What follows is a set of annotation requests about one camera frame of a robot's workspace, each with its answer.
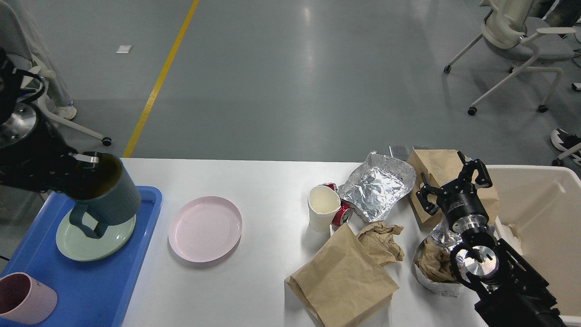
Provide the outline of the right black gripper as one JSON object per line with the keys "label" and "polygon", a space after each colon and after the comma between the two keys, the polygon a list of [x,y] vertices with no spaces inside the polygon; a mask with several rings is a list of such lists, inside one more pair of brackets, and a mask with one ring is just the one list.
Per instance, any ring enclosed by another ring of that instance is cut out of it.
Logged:
{"label": "right black gripper", "polygon": [[[457,155],[462,163],[458,178],[436,188],[428,183],[425,173],[420,173],[421,184],[415,193],[423,210],[434,216],[440,209],[449,229],[462,234],[469,229],[488,225],[488,214],[477,194],[477,189],[491,188],[492,179],[480,159],[469,159],[461,151]],[[439,205],[429,200],[429,195],[439,197]]]}

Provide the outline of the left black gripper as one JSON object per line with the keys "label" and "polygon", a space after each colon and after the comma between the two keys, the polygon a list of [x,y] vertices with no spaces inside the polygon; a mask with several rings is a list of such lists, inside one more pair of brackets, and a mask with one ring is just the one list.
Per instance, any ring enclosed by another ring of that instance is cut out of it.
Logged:
{"label": "left black gripper", "polygon": [[98,169],[100,152],[77,153],[35,105],[18,102],[1,124],[0,180],[4,186],[70,193],[77,167]]}

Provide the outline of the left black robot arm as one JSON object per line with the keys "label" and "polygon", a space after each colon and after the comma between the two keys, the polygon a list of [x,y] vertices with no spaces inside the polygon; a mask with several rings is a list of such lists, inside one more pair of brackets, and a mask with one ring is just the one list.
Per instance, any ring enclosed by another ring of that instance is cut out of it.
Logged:
{"label": "left black robot arm", "polygon": [[1,184],[43,193],[80,195],[96,182],[102,155],[79,153],[70,147],[46,114],[35,105],[45,91],[23,91],[24,77],[35,73],[18,69],[1,52]]}

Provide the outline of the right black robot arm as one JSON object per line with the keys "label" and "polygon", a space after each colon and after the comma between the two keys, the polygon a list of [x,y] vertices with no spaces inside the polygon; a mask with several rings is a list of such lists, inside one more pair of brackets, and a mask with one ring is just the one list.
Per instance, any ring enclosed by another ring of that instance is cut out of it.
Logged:
{"label": "right black robot arm", "polygon": [[458,152],[462,168],[442,186],[432,186],[424,172],[416,197],[433,216],[442,213],[436,239],[448,252],[457,282],[479,298],[474,309],[490,327],[563,327],[556,298],[544,279],[506,240],[494,236],[488,213],[478,197],[491,188],[486,165]]}

